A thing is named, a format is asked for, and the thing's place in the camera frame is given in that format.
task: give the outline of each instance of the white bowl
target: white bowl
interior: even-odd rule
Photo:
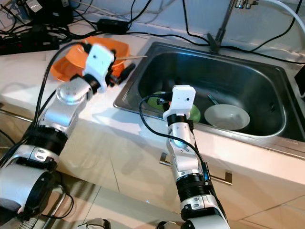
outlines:
[[[212,126],[225,130],[243,129],[250,123],[248,113],[238,106],[220,104],[209,107],[204,117]]]

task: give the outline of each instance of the floor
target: floor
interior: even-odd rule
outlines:
[[[47,228],[74,229],[94,218],[109,220],[112,229],[154,229],[160,221],[182,222],[180,215],[86,181],[63,175],[62,182],[73,196],[74,208],[69,216],[52,220]],[[54,203],[58,196],[59,192],[54,192],[50,202]],[[49,214],[51,203],[44,214]],[[64,215],[70,206],[71,200],[66,197],[56,215]],[[41,217],[35,229],[41,229],[46,220]],[[231,229],[255,229],[238,222],[230,222],[230,226]]]

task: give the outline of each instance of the chopstick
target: chopstick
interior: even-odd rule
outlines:
[[[138,59],[138,58],[145,58],[147,56],[124,56],[124,57],[118,57],[116,58],[117,61],[122,61],[122,60],[132,60],[132,59]]]

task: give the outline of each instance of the white countertop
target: white countertop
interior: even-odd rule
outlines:
[[[138,55],[146,49],[149,36],[113,35],[108,36],[130,45],[131,55]],[[192,46],[194,49],[207,50],[206,47]],[[55,51],[24,53],[0,56],[0,102],[22,107],[34,113],[42,77],[49,60]],[[296,93],[294,76],[301,65],[292,65],[271,59],[237,52],[221,51],[223,55],[249,59],[281,66],[285,69],[292,87]],[[60,84],[49,77],[44,92],[43,101]],[[104,94],[99,94],[88,102],[87,108],[81,113],[80,119],[94,123],[98,128],[109,133],[127,136],[145,141],[147,144],[166,149],[166,139],[149,132],[142,124],[138,114],[123,111],[113,107],[113,102],[125,83],[114,88],[108,88]],[[305,114],[305,102],[298,98]],[[148,124],[159,132],[166,132],[166,123],[159,119],[146,118]],[[202,131],[194,131],[199,151],[203,158],[213,164],[220,164],[231,171],[243,174],[266,174],[299,184],[305,184],[305,161],[291,156],[282,155],[260,147],[248,145],[228,138],[212,135]]]

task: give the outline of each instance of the stainless steel sink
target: stainless steel sink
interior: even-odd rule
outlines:
[[[304,118],[282,68],[160,42],[154,42],[146,55],[115,100],[116,107],[138,112],[143,97],[189,84],[196,89],[194,104],[201,112],[196,129],[305,158]],[[207,94],[220,104],[244,109],[250,124],[238,131],[210,126],[204,118],[213,105]],[[148,104],[144,111],[162,117]]]

